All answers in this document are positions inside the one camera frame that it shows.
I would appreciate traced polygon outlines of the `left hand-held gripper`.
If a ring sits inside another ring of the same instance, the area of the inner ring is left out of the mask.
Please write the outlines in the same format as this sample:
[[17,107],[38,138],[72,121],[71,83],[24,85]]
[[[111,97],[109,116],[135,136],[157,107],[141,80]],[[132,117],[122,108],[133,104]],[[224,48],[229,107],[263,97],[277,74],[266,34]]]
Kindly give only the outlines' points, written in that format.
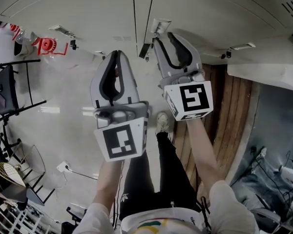
[[[115,87],[117,79],[120,91]],[[90,96],[96,109],[94,136],[105,160],[140,157],[146,150],[149,103],[140,101],[123,51],[112,51],[100,63],[90,84]]]

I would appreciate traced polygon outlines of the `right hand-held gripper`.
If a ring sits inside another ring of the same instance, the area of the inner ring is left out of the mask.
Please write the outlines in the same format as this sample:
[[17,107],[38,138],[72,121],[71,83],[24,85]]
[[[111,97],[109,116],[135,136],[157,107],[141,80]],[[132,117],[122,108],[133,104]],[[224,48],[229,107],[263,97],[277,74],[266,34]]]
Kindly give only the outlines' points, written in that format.
[[205,80],[200,54],[180,35],[168,32],[167,36],[175,48],[178,65],[172,63],[159,38],[153,41],[158,67],[164,78],[159,85],[163,89],[164,99],[176,121],[205,117],[213,111],[214,106],[211,82]]

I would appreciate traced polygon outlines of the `grey metal locker cabinet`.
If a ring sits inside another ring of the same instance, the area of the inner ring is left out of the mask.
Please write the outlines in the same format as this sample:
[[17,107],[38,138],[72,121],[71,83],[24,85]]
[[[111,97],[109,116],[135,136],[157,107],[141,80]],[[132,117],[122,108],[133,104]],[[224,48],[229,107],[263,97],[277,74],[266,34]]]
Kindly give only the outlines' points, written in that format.
[[[61,40],[76,37],[78,47],[109,53],[121,49],[138,56],[145,42],[152,0],[0,0],[0,20]],[[231,61],[293,64],[292,34],[266,38],[233,49]],[[205,62],[217,62],[227,49],[194,45]]]

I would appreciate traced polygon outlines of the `person's right forearm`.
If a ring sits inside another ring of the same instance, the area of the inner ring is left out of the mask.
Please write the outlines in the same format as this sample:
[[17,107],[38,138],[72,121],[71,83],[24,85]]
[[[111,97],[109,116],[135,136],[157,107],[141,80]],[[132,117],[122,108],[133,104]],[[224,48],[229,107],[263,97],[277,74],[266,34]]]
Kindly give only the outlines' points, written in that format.
[[199,118],[187,120],[191,149],[201,181],[207,193],[221,180],[213,146]]

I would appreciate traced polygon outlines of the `person's left forearm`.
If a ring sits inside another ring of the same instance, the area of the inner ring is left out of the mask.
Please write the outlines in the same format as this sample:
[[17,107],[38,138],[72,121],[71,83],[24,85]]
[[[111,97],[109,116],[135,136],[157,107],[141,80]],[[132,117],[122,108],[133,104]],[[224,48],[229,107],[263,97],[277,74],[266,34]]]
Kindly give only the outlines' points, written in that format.
[[117,194],[123,162],[121,160],[103,161],[96,186],[96,194],[93,203],[104,205],[110,213]]

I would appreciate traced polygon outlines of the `person's right white shoe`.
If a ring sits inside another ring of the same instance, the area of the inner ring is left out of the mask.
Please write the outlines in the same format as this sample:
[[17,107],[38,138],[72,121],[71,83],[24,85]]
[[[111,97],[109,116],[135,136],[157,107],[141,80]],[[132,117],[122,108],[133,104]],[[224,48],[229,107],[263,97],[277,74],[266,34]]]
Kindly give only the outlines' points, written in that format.
[[169,130],[169,120],[168,115],[165,112],[159,112],[157,114],[157,127],[156,133],[168,132]]

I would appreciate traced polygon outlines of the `wooden plank platform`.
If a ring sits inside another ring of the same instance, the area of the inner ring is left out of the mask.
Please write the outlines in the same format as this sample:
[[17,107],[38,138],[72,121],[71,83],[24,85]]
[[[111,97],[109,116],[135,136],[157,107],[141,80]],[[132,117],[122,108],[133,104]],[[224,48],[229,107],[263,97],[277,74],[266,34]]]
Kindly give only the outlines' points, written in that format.
[[[249,112],[252,81],[228,75],[226,65],[204,64],[206,80],[211,81],[214,110],[202,118],[213,145],[221,176],[230,181],[229,172],[235,168],[238,148]],[[208,197],[196,174],[196,167],[184,121],[174,123],[173,144],[197,198]]]

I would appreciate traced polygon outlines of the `clear water jug red cap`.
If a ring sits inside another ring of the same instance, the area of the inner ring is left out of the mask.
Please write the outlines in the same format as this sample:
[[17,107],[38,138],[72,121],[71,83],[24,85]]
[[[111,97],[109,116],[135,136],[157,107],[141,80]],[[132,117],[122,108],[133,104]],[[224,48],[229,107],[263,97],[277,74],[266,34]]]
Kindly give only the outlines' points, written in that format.
[[39,38],[37,37],[31,46],[36,47],[37,55],[61,55],[65,56],[69,44],[61,42],[55,38]]
[[12,41],[15,41],[18,44],[23,44],[26,31],[22,29],[20,26],[14,24],[10,24],[10,31],[13,33]]

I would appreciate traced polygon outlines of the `white foam block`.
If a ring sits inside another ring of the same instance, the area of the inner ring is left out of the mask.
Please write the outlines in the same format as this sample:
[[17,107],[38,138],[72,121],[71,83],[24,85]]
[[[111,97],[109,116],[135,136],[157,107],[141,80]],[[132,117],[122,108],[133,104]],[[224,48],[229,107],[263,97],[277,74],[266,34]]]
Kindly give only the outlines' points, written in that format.
[[229,64],[227,73],[230,76],[293,90],[292,64]]

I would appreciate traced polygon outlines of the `white power strip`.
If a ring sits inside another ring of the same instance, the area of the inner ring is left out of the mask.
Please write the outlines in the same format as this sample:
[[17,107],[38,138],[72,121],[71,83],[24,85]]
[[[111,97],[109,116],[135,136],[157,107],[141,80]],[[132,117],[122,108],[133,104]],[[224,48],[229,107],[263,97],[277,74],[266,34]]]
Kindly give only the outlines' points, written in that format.
[[63,161],[62,163],[60,163],[58,166],[57,166],[57,170],[60,172],[60,173],[63,173],[65,171],[68,171],[69,170],[69,165]]

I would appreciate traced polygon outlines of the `white waste bin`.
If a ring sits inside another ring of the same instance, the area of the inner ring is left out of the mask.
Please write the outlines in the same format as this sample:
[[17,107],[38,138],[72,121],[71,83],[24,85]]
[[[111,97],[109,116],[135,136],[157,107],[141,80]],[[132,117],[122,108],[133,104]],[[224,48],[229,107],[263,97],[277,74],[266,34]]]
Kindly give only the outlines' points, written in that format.
[[14,42],[14,56],[16,57],[25,57],[32,54],[33,46],[27,42],[18,43]]

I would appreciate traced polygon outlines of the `person's black trousers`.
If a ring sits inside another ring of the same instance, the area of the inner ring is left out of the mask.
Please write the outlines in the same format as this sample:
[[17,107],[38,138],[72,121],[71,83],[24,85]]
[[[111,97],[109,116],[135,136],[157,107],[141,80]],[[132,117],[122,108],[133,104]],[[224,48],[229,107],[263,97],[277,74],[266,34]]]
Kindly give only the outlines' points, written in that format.
[[145,211],[175,207],[200,212],[195,190],[176,154],[176,148],[167,132],[156,135],[160,160],[160,191],[155,192],[150,177],[147,154],[130,160],[124,192],[120,204],[119,219]]

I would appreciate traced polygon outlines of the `black folding chair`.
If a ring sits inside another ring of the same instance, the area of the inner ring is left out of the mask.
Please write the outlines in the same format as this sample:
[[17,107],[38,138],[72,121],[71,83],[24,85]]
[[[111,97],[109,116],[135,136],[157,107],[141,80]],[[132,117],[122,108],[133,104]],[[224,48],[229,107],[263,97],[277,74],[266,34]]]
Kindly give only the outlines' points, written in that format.
[[23,111],[46,103],[46,100],[43,100],[39,103],[32,103],[30,106],[20,108],[15,87],[14,74],[18,72],[14,71],[13,66],[25,64],[26,71],[28,71],[28,64],[40,61],[40,59],[33,59],[0,64],[0,115],[2,117],[19,115]]

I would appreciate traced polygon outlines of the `blue grey chair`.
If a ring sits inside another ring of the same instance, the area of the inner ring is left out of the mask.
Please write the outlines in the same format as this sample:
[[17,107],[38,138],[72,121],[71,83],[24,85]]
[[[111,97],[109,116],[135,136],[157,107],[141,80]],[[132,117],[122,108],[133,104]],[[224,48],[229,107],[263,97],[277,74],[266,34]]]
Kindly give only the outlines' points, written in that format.
[[44,206],[46,201],[55,192],[55,189],[53,189],[44,200],[42,200],[38,196],[38,192],[40,191],[41,188],[42,186],[37,191],[34,191],[33,188],[30,186],[24,187],[20,185],[11,184],[6,189],[4,189],[1,194],[5,198],[19,202],[19,203],[26,203],[27,201],[31,201],[40,206]]

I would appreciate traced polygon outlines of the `person's white printed shirt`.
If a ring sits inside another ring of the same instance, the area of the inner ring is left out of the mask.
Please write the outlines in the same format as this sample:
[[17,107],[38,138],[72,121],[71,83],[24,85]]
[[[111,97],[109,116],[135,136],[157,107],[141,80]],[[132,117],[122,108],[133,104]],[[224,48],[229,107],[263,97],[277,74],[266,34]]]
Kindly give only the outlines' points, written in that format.
[[[235,197],[223,180],[210,192],[211,234],[259,234],[254,215]],[[125,217],[117,232],[112,227],[106,206],[92,203],[73,234],[208,234],[202,230],[198,212],[171,206]]]

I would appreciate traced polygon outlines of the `grey padded chair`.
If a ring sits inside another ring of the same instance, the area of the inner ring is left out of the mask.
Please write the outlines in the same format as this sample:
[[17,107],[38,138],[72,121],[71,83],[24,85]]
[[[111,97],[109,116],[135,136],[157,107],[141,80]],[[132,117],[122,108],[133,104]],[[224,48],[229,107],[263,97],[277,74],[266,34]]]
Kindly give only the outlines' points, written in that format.
[[274,234],[281,226],[281,217],[266,208],[256,208],[251,210],[257,225],[261,231],[267,234]]

